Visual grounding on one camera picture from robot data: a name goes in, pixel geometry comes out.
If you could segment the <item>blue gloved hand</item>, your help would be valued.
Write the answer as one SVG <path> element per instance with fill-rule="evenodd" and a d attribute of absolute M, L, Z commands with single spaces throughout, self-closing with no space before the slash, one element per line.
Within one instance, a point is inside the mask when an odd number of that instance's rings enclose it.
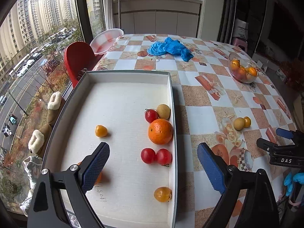
<path fill-rule="evenodd" d="M 284 179 L 284 186 L 287 187 L 286 190 L 286 196 L 289 197 L 290 194 L 293 191 L 293 188 L 295 186 L 296 183 L 300 183 L 301 185 L 304 185 L 304 173 L 303 172 L 299 172 L 295 175 L 292 174 L 292 172 L 289 172 L 289 174 L 285 177 Z"/>

